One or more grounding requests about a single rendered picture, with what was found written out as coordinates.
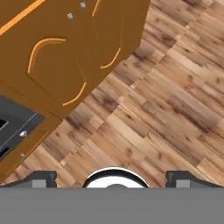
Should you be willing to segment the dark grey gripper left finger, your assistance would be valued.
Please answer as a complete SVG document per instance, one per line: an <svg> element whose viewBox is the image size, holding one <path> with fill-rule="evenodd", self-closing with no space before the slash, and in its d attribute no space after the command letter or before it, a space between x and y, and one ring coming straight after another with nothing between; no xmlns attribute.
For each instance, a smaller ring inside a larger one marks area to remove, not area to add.
<svg viewBox="0 0 224 224"><path fill-rule="evenodd" d="M55 188L56 178L56 171L34 171L21 180L2 185L2 188Z"/></svg>

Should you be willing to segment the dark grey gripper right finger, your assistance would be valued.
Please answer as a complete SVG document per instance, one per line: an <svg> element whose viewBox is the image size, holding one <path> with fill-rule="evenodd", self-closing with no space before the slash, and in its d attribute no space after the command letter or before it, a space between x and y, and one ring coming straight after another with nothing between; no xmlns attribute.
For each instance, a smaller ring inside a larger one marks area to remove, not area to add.
<svg viewBox="0 0 224 224"><path fill-rule="evenodd" d="M220 187L220 185L195 177L189 171L168 171L165 176L165 186L168 188Z"/></svg>

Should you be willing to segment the brown drawer front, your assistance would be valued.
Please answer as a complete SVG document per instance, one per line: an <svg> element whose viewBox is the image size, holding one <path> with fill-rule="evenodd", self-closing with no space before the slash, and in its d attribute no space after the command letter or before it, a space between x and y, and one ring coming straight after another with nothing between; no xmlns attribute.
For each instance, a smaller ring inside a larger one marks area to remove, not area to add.
<svg viewBox="0 0 224 224"><path fill-rule="evenodd" d="M49 115L15 149L11 150L0 161L0 183L7 179L61 123L60 118Z"/></svg>

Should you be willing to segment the white and black round thing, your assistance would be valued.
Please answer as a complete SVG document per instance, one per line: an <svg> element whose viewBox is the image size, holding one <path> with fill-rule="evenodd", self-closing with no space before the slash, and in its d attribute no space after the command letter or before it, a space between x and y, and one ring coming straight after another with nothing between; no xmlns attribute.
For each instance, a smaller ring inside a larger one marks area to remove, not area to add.
<svg viewBox="0 0 224 224"><path fill-rule="evenodd" d="M106 167L93 172L85 180L83 188L149 188L137 173L122 167Z"/></svg>

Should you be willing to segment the dark grey appliance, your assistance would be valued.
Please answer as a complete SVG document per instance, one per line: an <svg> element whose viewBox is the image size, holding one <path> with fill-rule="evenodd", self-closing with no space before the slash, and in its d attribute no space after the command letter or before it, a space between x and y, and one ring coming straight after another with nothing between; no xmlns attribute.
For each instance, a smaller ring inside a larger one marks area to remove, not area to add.
<svg viewBox="0 0 224 224"><path fill-rule="evenodd" d="M26 130L28 135L44 121L44 117L12 99L0 94L0 161L24 139L19 134Z"/></svg>

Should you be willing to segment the wide brown cupboard door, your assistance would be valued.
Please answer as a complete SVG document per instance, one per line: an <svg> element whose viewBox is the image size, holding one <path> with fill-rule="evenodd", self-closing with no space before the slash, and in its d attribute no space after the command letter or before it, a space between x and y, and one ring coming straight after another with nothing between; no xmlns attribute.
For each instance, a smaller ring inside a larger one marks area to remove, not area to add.
<svg viewBox="0 0 224 224"><path fill-rule="evenodd" d="M63 118L85 94L88 72L79 0L0 0L1 95Z"/></svg>

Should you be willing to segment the narrow brown cupboard door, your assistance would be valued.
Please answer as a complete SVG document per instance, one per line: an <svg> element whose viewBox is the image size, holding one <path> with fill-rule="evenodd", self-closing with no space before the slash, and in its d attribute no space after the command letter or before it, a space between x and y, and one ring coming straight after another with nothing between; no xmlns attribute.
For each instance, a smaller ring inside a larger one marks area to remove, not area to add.
<svg viewBox="0 0 224 224"><path fill-rule="evenodd" d="M82 39L91 65L89 85L101 82L139 47L150 1L79 0Z"/></svg>

